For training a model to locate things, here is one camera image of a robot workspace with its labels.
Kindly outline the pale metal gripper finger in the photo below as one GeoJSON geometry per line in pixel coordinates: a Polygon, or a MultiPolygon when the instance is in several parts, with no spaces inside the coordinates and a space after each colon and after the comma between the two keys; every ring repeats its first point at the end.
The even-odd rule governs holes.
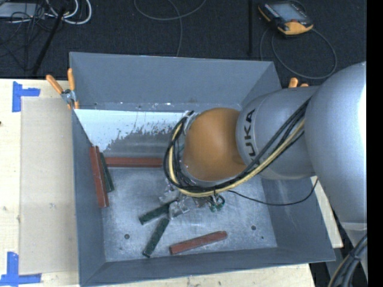
{"type": "Polygon", "coordinates": [[[161,204],[172,203],[173,201],[178,200],[179,191],[173,185],[167,185],[164,189],[164,192],[159,196],[159,202],[161,204]]]}
{"type": "Polygon", "coordinates": [[[189,212],[190,209],[184,203],[172,202],[169,205],[169,219],[174,219],[180,215],[183,215],[189,212]]]}

